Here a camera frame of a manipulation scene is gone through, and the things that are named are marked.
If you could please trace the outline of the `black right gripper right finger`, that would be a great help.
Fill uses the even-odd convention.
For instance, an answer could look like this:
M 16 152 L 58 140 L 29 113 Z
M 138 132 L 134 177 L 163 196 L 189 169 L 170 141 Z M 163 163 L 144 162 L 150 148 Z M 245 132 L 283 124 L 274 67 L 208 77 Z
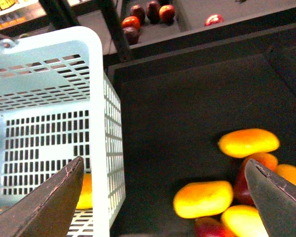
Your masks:
M 270 237 L 296 237 L 296 185 L 254 159 L 245 165 L 248 189 Z

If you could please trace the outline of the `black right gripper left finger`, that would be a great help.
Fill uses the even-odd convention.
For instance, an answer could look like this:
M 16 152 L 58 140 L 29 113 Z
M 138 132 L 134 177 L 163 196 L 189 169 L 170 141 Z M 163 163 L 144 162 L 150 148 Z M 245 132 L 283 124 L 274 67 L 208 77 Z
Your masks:
M 84 162 L 76 157 L 0 214 L 0 237 L 64 237 L 82 189 Z

